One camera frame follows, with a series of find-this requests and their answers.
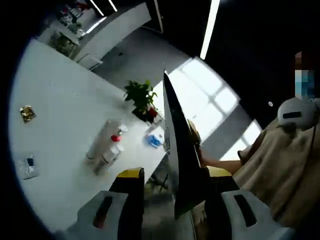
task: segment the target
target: bright window light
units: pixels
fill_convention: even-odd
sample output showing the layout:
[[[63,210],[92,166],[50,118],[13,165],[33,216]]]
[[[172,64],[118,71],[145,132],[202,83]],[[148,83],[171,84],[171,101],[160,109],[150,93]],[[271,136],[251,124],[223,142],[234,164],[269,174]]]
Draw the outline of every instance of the bright window light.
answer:
[[[201,140],[204,141],[222,122],[223,115],[212,103],[209,103],[191,120],[199,132]]]
[[[93,29],[95,29],[100,23],[102,23],[106,19],[107,19],[106,16],[101,18],[99,21],[97,21],[95,24],[93,24],[85,33],[88,34],[88,33],[92,32]]]
[[[215,94],[222,86],[219,76],[199,59],[193,59],[182,70],[209,96]]]
[[[224,87],[214,100],[226,114],[230,113],[238,102],[237,97],[228,87]]]
[[[248,128],[244,131],[243,137],[247,141],[249,145],[253,144],[259,134],[261,133],[261,127],[257,123],[256,120],[254,120]]]
[[[228,160],[240,160],[238,156],[239,150],[244,150],[246,148],[246,144],[241,138],[233,144],[233,146],[220,158],[220,161],[228,161]]]
[[[90,0],[90,2],[93,4],[93,6],[98,10],[98,12],[101,14],[101,16],[103,17],[104,14],[103,12],[100,10],[100,8],[98,8],[97,4],[93,1],[93,0]]]
[[[206,107],[208,96],[179,69],[171,72],[169,77],[185,117],[192,119]]]
[[[114,5],[114,3],[111,0],[109,0],[109,3],[111,4],[113,10],[117,12],[118,10],[116,9],[116,6]]]
[[[164,100],[164,82],[159,82],[154,88],[153,92],[157,94],[158,97],[153,97],[153,105],[158,109],[158,111],[164,116],[165,115],[165,100]]]
[[[211,35],[212,35],[212,32],[214,30],[214,26],[215,26],[219,3],[220,3],[220,0],[211,0],[208,23],[206,25],[202,49],[201,49],[201,53],[200,53],[200,58],[203,60],[206,58],[206,55],[207,55]]]

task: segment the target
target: beige shirt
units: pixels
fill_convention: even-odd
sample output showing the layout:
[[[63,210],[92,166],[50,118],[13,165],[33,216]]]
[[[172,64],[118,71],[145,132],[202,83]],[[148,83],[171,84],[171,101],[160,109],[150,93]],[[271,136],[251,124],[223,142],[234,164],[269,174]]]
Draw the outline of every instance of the beige shirt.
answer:
[[[283,226],[295,228],[320,199],[320,123],[285,133],[274,120],[238,154],[243,166],[234,180],[267,204]],[[198,239],[205,238],[204,203],[192,216]]]

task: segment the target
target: white desk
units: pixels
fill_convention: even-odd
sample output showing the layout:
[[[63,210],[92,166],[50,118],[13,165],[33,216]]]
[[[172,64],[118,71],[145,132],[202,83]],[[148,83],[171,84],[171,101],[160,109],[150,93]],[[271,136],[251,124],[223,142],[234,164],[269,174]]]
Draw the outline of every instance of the white desk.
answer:
[[[9,141],[14,161],[33,152],[40,175],[20,180],[34,212],[51,231],[77,219],[81,206],[108,190],[118,173],[143,167],[145,181],[165,155],[143,142],[146,123],[125,112],[123,92],[74,61],[31,41],[15,76],[9,112]],[[19,109],[31,105],[36,118],[24,124]],[[96,176],[83,163],[107,119],[123,119],[125,151]]]

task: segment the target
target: ceiling light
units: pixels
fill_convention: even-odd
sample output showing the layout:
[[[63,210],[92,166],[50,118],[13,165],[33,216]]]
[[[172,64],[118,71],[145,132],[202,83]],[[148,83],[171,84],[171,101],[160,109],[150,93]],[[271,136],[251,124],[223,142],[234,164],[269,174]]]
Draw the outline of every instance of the ceiling light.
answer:
[[[98,10],[98,12],[102,15],[102,17],[104,16],[103,12],[100,10],[100,8],[98,8],[97,4],[93,1],[90,0],[90,2],[93,4],[93,6]]]
[[[116,9],[116,6],[114,5],[114,3],[111,0],[109,0],[109,3],[111,4],[113,10],[117,12],[118,10]]]
[[[206,25],[205,35],[204,35],[202,49],[200,53],[200,58],[203,60],[206,58],[206,55],[207,55],[211,35],[215,26],[219,3],[220,3],[220,0],[211,0],[208,23]]]
[[[106,16],[101,18],[99,21],[97,21],[95,24],[93,24],[85,33],[90,33],[93,29],[95,29],[100,23],[102,23],[104,20],[106,20]]]

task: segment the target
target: black wall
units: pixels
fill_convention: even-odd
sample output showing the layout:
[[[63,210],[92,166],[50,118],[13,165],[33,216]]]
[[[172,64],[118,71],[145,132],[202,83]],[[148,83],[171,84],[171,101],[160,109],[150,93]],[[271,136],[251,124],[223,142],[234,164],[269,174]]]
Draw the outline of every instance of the black wall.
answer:
[[[210,1],[164,1],[160,6],[166,38],[199,56]],[[313,9],[307,1],[220,1],[205,62],[263,128],[276,117],[279,105],[295,96],[295,54],[315,46]]]

